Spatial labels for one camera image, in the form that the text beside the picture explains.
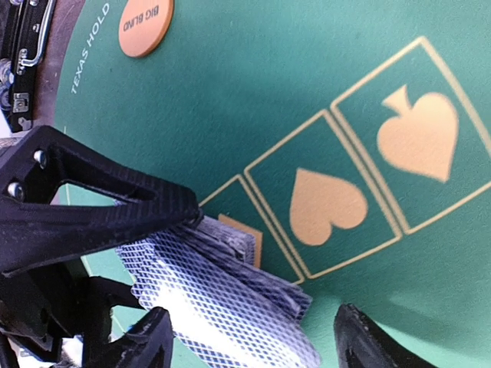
deck of cards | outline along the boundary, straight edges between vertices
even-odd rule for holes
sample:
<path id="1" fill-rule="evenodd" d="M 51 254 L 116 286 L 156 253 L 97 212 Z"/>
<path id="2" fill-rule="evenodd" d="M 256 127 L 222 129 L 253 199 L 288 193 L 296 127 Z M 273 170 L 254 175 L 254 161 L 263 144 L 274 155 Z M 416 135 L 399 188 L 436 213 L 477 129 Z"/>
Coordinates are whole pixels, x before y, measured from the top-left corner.
<path id="1" fill-rule="evenodd" d="M 253 266 L 254 236 L 205 217 L 117 253 L 140 304 L 167 309 L 176 336 L 209 366 L 321 365 L 300 328 L 311 298 Z"/>

screw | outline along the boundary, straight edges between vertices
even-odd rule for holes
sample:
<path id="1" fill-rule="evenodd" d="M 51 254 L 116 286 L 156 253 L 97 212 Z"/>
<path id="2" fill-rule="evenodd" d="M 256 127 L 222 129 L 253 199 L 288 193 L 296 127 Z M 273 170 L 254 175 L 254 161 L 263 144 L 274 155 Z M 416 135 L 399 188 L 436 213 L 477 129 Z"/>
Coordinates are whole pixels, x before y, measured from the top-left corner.
<path id="1" fill-rule="evenodd" d="M 48 158 L 46 157 L 46 152 L 42 149 L 34 153 L 34 159 L 39 164 L 39 167 L 41 167 L 41 169 L 44 170 L 46 169 L 46 166 L 48 166 Z"/>
<path id="2" fill-rule="evenodd" d="M 22 130 L 30 130 L 32 128 L 32 120 L 27 120 L 23 117 L 18 118 L 18 123 L 22 127 Z"/>
<path id="3" fill-rule="evenodd" d="M 12 182 L 8 186 L 8 194 L 10 194 L 11 197 L 17 199 L 20 202 L 23 202 L 25 199 L 25 192 L 24 188 L 22 188 L 21 184 L 19 182 Z"/>

gold heart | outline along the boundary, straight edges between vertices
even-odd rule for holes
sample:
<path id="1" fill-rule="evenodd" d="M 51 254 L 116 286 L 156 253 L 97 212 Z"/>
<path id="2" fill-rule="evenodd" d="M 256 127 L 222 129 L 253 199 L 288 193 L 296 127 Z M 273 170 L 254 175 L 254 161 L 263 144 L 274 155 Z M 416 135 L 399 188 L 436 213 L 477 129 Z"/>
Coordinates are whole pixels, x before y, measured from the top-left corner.
<path id="1" fill-rule="evenodd" d="M 363 193 L 346 180 L 298 168 L 290 205 L 290 224 L 304 244 L 323 245 L 332 226 L 355 228 L 367 217 Z"/>
<path id="2" fill-rule="evenodd" d="M 450 178 L 459 116 L 444 95 L 428 93 L 411 107 L 404 85 L 383 105 L 398 112 L 377 135 L 378 149 L 392 166 L 446 182 Z"/>

green table surface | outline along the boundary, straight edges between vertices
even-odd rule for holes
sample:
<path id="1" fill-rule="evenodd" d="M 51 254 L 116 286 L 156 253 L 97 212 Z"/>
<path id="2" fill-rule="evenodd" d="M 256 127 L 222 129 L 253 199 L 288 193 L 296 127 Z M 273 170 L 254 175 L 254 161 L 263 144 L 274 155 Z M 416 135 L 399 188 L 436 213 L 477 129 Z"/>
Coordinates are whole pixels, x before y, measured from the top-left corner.
<path id="1" fill-rule="evenodd" d="M 142 59 L 119 46 L 125 5 L 85 4 L 58 129 L 193 188 L 206 214 L 262 232 L 262 267 L 314 298 L 302 326 L 323 367 L 337 365 L 341 302 L 437 366 L 491 366 L 486 2 L 176 0 L 163 43 Z M 409 108 L 442 106 L 396 134 L 405 163 L 379 142 L 397 116 L 383 102 L 402 86 Z M 453 133 L 438 130 L 414 151 L 418 129 L 438 126 Z M 422 153 L 429 171 L 411 161 Z M 110 203 L 63 193 L 69 204 Z M 133 282 L 114 251 L 85 261 L 92 274 Z M 117 308 L 115 333 L 140 316 Z M 178 343 L 173 367 L 191 366 L 204 364 Z"/>

gold card outline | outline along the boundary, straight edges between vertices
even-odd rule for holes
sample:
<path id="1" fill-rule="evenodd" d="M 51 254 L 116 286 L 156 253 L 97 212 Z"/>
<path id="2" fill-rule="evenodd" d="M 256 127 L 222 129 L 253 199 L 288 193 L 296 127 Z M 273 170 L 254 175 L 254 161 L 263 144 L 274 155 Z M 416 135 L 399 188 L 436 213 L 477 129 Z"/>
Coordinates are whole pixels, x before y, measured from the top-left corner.
<path id="1" fill-rule="evenodd" d="M 420 223 L 419 225 L 415 225 L 414 227 L 411 228 L 411 226 L 409 225 L 409 222 L 406 220 L 406 216 L 404 215 L 402 208 L 399 206 L 399 203 L 395 199 L 394 194 L 390 190 L 389 185 L 385 182 L 385 179 L 382 176 L 381 172 L 378 170 L 377 166 L 375 165 L 375 162 L 372 160 L 372 158 L 368 154 L 368 151 L 364 148 L 363 143 L 358 138 L 357 134 L 351 128 L 349 122 L 346 120 L 343 113 L 339 109 L 338 105 L 342 101 L 349 98 L 357 90 L 360 90 L 365 84 L 372 81 L 377 75 L 386 71 L 389 67 L 396 64 L 399 60 L 401 60 L 402 58 L 404 58 L 405 56 L 410 54 L 412 51 L 414 51 L 418 47 L 422 47 L 426 51 L 426 53 L 430 57 L 431 61 L 435 64 L 435 66 L 441 72 L 441 74 L 443 75 L 443 77 L 445 78 L 447 83 L 453 89 L 453 92 L 457 96 L 457 99 L 462 104 L 464 110 L 467 112 L 467 115 L 469 116 L 471 122 L 473 123 L 474 127 L 476 128 L 480 139 L 483 141 L 483 144 L 486 147 L 486 150 L 488 151 L 489 156 L 491 156 L 491 136 L 489 135 L 486 127 L 484 126 L 483 121 L 479 117 L 479 114 L 477 113 L 476 109 L 474 108 L 474 106 L 470 102 L 470 99 L 466 95 L 462 86 L 460 86 L 459 81 L 453 75 L 453 73 L 450 70 L 450 68 L 448 67 L 447 63 L 445 63 L 445 60 L 442 59 L 442 57 L 438 54 L 435 47 L 424 36 L 421 36 L 421 37 L 417 38 L 416 40 L 412 41 L 408 46 L 406 46 L 405 48 L 403 48 L 402 50 L 397 52 L 394 56 L 390 57 L 382 65 L 375 68 L 372 72 L 370 72 L 365 77 L 360 79 L 355 85 L 353 85 L 351 88 L 347 89 L 341 96 L 337 97 L 331 103 L 332 113 L 334 114 L 334 116 L 338 120 L 343 131 L 348 135 L 350 141 L 354 145 L 354 148 L 360 154 L 361 158 L 363 159 L 364 163 L 367 165 L 368 169 L 371 171 L 373 177 L 375 178 L 375 181 L 377 182 L 378 186 L 381 188 L 382 192 L 384 193 L 385 198 L 389 202 L 390 207 L 394 211 L 394 214 L 396 215 L 397 220 L 399 221 L 400 225 L 402 226 L 404 233 L 406 233 L 408 235 L 414 234 L 415 232 L 418 232 L 422 228 L 426 228 L 428 225 L 431 225 L 434 222 L 440 220 L 444 216 L 446 216 L 449 213 L 451 213 L 452 211 L 458 209 L 462 205 L 465 205 L 470 200 L 476 198 L 477 196 L 481 195 L 486 190 L 491 188 L 491 181 L 489 181 L 487 184 L 485 184 L 481 188 L 477 189 L 475 192 L 472 192 L 471 194 L 469 194 L 465 198 L 461 199 L 457 203 L 453 204 L 448 209 L 444 209 L 442 212 L 440 212 L 440 213 L 436 214 L 435 216 L 429 218 L 428 220 Z"/>
<path id="2" fill-rule="evenodd" d="M 276 241 L 276 244 L 279 246 L 280 250 L 282 251 L 283 255 L 286 258 L 286 261 L 290 264 L 290 266 L 293 268 L 293 271 L 296 273 L 298 276 L 298 280 L 295 281 L 293 284 L 300 285 L 305 281 L 305 276 L 302 274 L 300 269 L 298 268 L 297 264 L 295 263 L 295 260 L 293 257 L 288 253 L 288 249 L 285 247 L 283 244 L 283 241 L 279 237 L 278 233 L 276 232 L 275 228 L 273 227 L 272 223 L 269 221 L 268 217 L 265 215 L 264 211 L 262 210 L 260 204 L 258 203 L 257 199 L 254 198 L 254 195 L 252 194 L 251 189 L 247 185 L 247 182 L 244 180 L 242 175 L 237 174 L 233 176 L 229 181 L 227 181 L 225 184 L 220 186 L 215 192 L 212 194 L 208 195 L 201 203 L 199 204 L 199 207 L 203 207 L 206 203 L 210 202 L 212 199 L 217 197 L 219 194 L 221 194 L 224 190 L 226 190 L 229 186 L 231 186 L 234 182 L 238 181 L 242 188 L 244 189 L 244 192 L 246 195 L 249 197 L 249 200 L 251 201 L 252 205 L 254 205 L 255 210 L 259 213 L 261 216 L 262 220 L 264 221 L 266 227 L 268 230 L 271 232 L 271 235 L 273 235 L 273 238 Z"/>
<path id="3" fill-rule="evenodd" d="M 306 263 L 304 262 L 304 260 L 300 256 L 300 254 L 297 252 L 297 249 L 293 245 L 292 240 L 289 238 L 288 234 L 286 234 L 286 231 L 284 230 L 284 228 L 280 224 L 275 213 L 272 211 L 271 206 L 268 204 L 268 201 L 266 201 L 266 198 L 264 197 L 264 195 L 262 194 L 258 185 L 255 183 L 254 179 L 252 178 L 250 170 L 253 169 L 255 166 L 257 166 L 258 164 L 260 164 L 260 162 L 262 162 L 263 160 L 267 159 L 269 156 L 271 156 L 274 152 L 276 152 L 279 148 L 281 148 L 283 145 L 288 143 L 290 140 L 295 138 L 302 131 L 309 128 L 312 124 L 316 123 L 317 121 L 319 121 L 322 118 L 324 118 L 326 120 L 326 123 L 329 125 L 329 127 L 331 128 L 333 133 L 336 135 L 336 137 L 339 139 L 341 145 L 347 151 L 351 160 L 356 165 L 358 171 L 362 175 L 364 181 L 367 183 L 369 189 L 371 190 L 372 194 L 375 197 L 375 200 L 377 201 L 378 205 L 381 207 L 381 210 L 385 215 L 387 223 L 389 224 L 390 228 L 392 229 L 392 231 L 394 233 L 394 238 L 392 238 L 391 240 L 386 241 L 385 243 L 378 245 L 378 246 L 376 246 L 376 247 L 374 247 L 368 251 L 364 251 L 363 253 L 361 253 L 361 254 L 353 257 L 353 258 L 350 258 L 350 259 L 343 261 L 339 264 L 331 266 L 330 268 L 326 268 L 323 271 L 319 271 L 315 274 L 312 274 L 310 272 L 310 270 L 308 269 Z M 385 248 L 390 247 L 391 245 L 397 243 L 403 237 L 402 231 L 400 230 L 399 225 L 397 224 L 395 217 L 390 212 L 390 208 L 389 208 L 388 204 L 385 202 L 384 197 L 382 196 L 380 190 L 378 189 L 374 180 L 371 178 L 370 173 L 365 168 L 364 164 L 362 163 L 361 159 L 356 154 L 352 145 L 349 143 L 348 138 L 344 135 L 341 128 L 338 126 L 338 124 L 336 123 L 336 121 L 334 120 L 332 115 L 327 110 L 321 110 L 318 113 L 316 113 L 313 117 L 311 117 L 309 120 L 304 122 L 297 129 L 293 130 L 285 138 L 283 138 L 278 143 L 276 143 L 272 148 L 270 148 L 268 151 L 263 153 L 260 157 L 255 159 L 252 163 L 247 165 L 247 167 L 244 169 L 244 176 L 248 180 L 249 185 L 252 187 L 252 190 L 255 192 L 255 194 L 259 198 L 259 201 L 262 203 L 263 207 L 265 208 L 266 212 L 268 213 L 269 217 L 271 218 L 273 224 L 275 225 L 275 227 L 278 229 L 279 233 L 281 234 L 281 236 L 285 240 L 287 246 L 290 249 L 290 252 L 294 255 L 295 259 L 300 264 L 300 267 L 302 268 L 303 272 L 310 279 L 319 278 L 321 276 L 324 276 L 325 274 L 329 274 L 333 271 L 337 271 L 337 270 L 344 268 L 344 267 L 346 267 L 352 263 L 355 263 L 356 261 L 360 261 L 363 258 L 369 257 L 370 255 L 373 255 L 374 253 L 377 253 L 378 251 L 381 251 L 382 249 L 385 249 Z"/>

